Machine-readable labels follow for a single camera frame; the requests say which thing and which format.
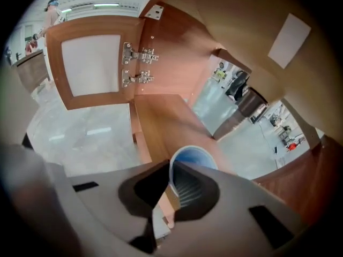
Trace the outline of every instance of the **white wall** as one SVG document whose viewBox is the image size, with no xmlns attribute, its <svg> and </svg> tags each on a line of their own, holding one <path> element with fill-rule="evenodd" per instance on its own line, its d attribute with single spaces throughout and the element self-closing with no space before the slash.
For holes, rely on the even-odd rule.
<svg viewBox="0 0 343 257">
<path fill-rule="evenodd" d="M 21 55 L 19 58 L 23 58 L 25 56 L 25 26 L 33 26 L 33 33 L 38 32 L 42 26 L 43 21 L 33 21 L 33 22 L 20 22 L 13 30 L 8 44 L 12 51 L 12 62 L 16 62 L 16 52 L 19 52 Z M 40 38 L 38 40 L 38 48 L 44 48 L 44 38 Z"/>
<path fill-rule="evenodd" d="M 119 16 L 131 16 L 138 17 L 138 11 L 134 9 L 114 8 L 114 9 L 87 9 L 78 10 L 75 9 L 66 14 L 68 20 L 74 20 L 77 18 L 99 15 L 119 15 Z"/>
</svg>

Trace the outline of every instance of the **cabinet hinge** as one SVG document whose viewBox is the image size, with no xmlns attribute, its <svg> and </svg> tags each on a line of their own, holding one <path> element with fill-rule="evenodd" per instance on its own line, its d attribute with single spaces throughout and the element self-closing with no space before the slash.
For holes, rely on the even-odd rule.
<svg viewBox="0 0 343 257">
<path fill-rule="evenodd" d="M 122 64 L 128 65 L 133 59 L 141 60 L 146 64 L 151 64 L 153 61 L 158 61 L 159 56 L 154 54 L 154 49 L 143 48 L 143 52 L 135 52 L 132 50 L 131 43 L 125 42 L 123 47 Z"/>
<path fill-rule="evenodd" d="M 154 76 L 150 76 L 150 71 L 140 71 L 139 75 L 131 77 L 129 70 L 122 70 L 122 87 L 126 88 L 131 83 L 146 84 L 154 80 Z"/>
</svg>

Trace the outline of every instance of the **white panel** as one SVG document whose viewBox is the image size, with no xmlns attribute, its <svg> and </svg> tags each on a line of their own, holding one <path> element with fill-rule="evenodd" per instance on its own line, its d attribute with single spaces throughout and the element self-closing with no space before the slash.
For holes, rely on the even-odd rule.
<svg viewBox="0 0 343 257">
<path fill-rule="evenodd" d="M 289 14 L 268 56 L 284 69 L 300 49 L 310 30 L 306 23 Z"/>
<path fill-rule="evenodd" d="M 62 43 L 65 73 L 73 96 L 118 92 L 120 35 L 95 35 Z"/>
</svg>

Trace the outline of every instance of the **black rectangle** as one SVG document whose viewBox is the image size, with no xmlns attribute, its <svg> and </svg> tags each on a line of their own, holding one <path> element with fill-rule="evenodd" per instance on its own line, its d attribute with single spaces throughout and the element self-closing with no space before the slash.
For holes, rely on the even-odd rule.
<svg viewBox="0 0 343 257">
<path fill-rule="evenodd" d="M 290 241 L 294 236 L 286 227 L 264 206 L 249 208 L 264 235 L 273 248 L 278 248 Z"/>
<path fill-rule="evenodd" d="M 88 182 L 80 185 L 73 186 L 75 192 L 89 190 L 90 188 L 99 186 L 96 182 Z"/>
</svg>

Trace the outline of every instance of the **red object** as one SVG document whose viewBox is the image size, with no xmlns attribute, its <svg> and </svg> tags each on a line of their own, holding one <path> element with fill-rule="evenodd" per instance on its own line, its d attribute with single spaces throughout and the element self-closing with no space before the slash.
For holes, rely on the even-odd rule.
<svg viewBox="0 0 343 257">
<path fill-rule="evenodd" d="M 289 146 L 288 146 L 288 149 L 289 150 L 293 150 L 296 148 L 296 143 L 291 143 Z"/>
<path fill-rule="evenodd" d="M 38 47 L 37 41 L 34 41 L 33 43 L 32 42 L 28 42 L 26 44 L 26 47 L 25 47 L 25 54 L 31 54 L 32 53 L 32 49 L 35 49 L 37 47 Z"/>
</svg>

